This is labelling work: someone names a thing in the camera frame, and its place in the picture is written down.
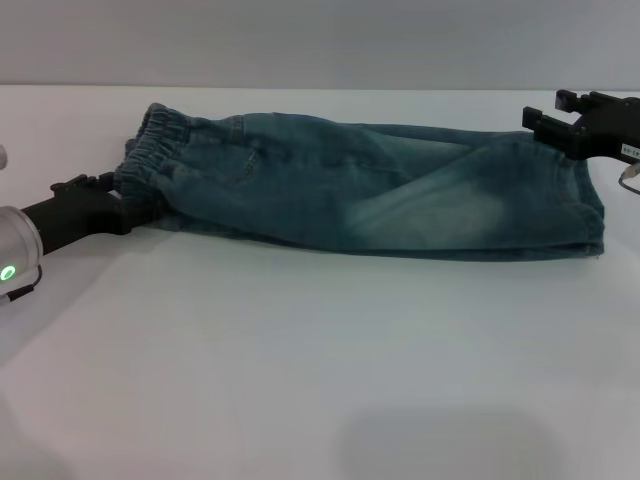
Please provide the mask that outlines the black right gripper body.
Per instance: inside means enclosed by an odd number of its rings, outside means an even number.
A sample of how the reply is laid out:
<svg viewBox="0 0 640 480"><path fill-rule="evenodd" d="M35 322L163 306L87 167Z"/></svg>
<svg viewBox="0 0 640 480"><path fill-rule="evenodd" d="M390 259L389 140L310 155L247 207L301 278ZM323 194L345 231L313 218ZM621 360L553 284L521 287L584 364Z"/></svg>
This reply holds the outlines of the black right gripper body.
<svg viewBox="0 0 640 480"><path fill-rule="evenodd" d="M578 113L579 118L572 125L578 140L567 148L567 157L640 161L640 98L618 98L598 92L588 94L592 108L586 113Z"/></svg>

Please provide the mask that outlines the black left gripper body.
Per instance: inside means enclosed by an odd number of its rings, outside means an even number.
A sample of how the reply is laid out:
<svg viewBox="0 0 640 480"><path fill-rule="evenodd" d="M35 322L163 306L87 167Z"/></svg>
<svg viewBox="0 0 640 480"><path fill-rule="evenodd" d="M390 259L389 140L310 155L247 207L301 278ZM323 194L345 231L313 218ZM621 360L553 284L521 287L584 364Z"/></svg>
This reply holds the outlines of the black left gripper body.
<svg viewBox="0 0 640 480"><path fill-rule="evenodd" d="M126 235L133 229L120 199L110 192L89 188L57 192L22 212L34 224L44 253L91 235Z"/></svg>

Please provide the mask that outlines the blue denim shorts with cartoon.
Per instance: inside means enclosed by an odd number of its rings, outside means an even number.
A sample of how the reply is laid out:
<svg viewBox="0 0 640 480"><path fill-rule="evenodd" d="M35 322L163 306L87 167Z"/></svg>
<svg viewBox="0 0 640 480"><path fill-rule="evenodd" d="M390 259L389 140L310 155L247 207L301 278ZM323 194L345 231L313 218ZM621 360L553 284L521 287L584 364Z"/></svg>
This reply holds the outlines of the blue denim shorts with cartoon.
<svg viewBox="0 0 640 480"><path fill-rule="evenodd" d="M165 229L345 254L587 258L604 206L587 166L525 132L339 123L152 104L115 188Z"/></svg>

